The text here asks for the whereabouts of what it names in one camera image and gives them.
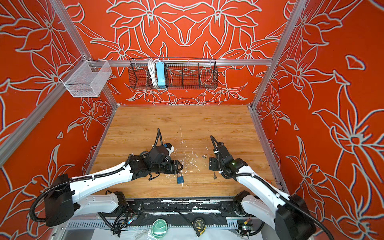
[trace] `yellow and black tape measure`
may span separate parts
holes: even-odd
[[[205,221],[201,217],[196,218],[192,222],[192,227],[196,231],[196,234],[198,237],[200,237],[200,234],[203,234],[205,231]]]

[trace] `robotic arm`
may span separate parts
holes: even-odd
[[[29,215],[35,222],[45,222],[47,226],[56,226],[72,216],[88,213],[102,213],[119,211],[124,213],[127,202],[122,192],[109,195],[90,195],[112,185],[133,181],[150,175],[149,180],[157,178],[160,173],[177,174],[183,165],[172,160],[170,155],[174,147],[170,143],[163,144],[160,129],[157,129],[156,141],[151,151],[144,151],[139,155],[129,155],[125,162],[93,174],[68,178],[67,174],[60,175],[53,183],[53,187],[44,191],[33,202]],[[39,218],[35,208],[44,198],[46,218]]]
[[[237,214],[248,213],[256,216],[272,227],[281,240],[306,240],[315,233],[315,223],[333,240],[329,230],[311,216],[300,196],[290,196],[278,190],[255,173],[242,159],[234,159],[224,143],[217,142],[213,136],[211,140],[216,158],[210,157],[209,170],[219,171],[226,179],[234,179],[257,196],[254,197],[247,191],[239,193],[234,198],[234,210]]]

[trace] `metal basket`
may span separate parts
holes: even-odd
[[[63,82],[73,97],[98,97],[112,74],[108,61],[101,68],[90,68],[87,61],[78,63],[76,71]]]
[[[164,63],[165,86],[153,86],[148,60]],[[129,85],[133,89],[215,89],[218,72],[215,59],[201,58],[131,58]]]

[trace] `white mesh basket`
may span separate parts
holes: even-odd
[[[112,74],[108,61],[105,61],[98,72],[92,71],[86,61],[79,64],[74,74],[63,82],[65,88],[73,97],[98,97]]]

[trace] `black wire basket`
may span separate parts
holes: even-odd
[[[164,63],[164,86],[153,86],[148,61]],[[133,89],[215,89],[218,72],[215,59],[208,58],[131,58],[129,86]]]

